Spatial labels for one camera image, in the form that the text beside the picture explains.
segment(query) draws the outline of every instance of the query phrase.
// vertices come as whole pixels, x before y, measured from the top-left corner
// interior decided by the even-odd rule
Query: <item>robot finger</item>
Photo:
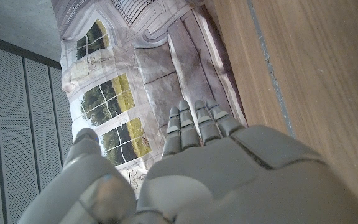
[[[236,119],[234,119],[228,112],[222,110],[219,104],[214,100],[207,100],[206,106],[209,109],[213,119],[218,124],[219,130],[223,137],[228,137],[235,131],[245,128]]]
[[[169,112],[167,138],[164,144],[162,157],[175,155],[181,152],[179,109],[174,106]]]
[[[218,127],[212,120],[211,115],[208,113],[204,102],[197,100],[195,103],[195,110],[203,144],[208,145],[212,143],[214,139],[220,139],[221,135]]]
[[[180,124],[181,124],[181,148],[182,151],[189,147],[200,146],[200,139],[196,127],[194,125],[193,117],[187,101],[182,100],[179,103]]]

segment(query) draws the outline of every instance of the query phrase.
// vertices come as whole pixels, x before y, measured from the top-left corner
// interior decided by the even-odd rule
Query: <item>wood grain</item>
[[[271,102],[275,95],[256,91],[268,85],[256,79],[269,75],[250,33],[247,1],[214,3],[243,106],[253,108],[246,118],[250,124],[283,119]],[[358,0],[253,3],[296,138],[319,151],[358,196]]]
[[[224,1],[214,3],[218,17],[228,17],[226,20],[219,20],[219,23],[223,34],[231,34],[224,35],[224,41],[237,86],[242,90],[240,98],[244,113],[246,116],[252,114],[252,116],[247,116],[248,125],[263,124],[288,134],[267,66],[264,63],[264,55],[260,50],[252,18],[244,19],[235,16],[248,9],[247,2],[239,1],[240,5],[225,4]],[[241,35],[233,34],[233,30],[241,30],[242,33]]]

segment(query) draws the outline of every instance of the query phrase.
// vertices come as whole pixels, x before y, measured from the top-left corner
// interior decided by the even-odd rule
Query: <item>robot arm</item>
[[[19,223],[358,223],[358,199],[319,154],[219,105],[170,110],[163,158],[139,195],[101,156],[91,129]]]

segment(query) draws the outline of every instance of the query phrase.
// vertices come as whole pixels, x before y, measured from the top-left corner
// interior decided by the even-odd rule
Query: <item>wall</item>
[[[16,223],[72,144],[61,71],[0,49],[0,223]]]

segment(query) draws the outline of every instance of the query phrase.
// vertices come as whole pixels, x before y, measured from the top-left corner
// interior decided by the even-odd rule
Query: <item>arched window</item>
[[[106,28],[97,19],[86,35],[77,41],[77,60],[109,46],[109,36],[107,35]]]

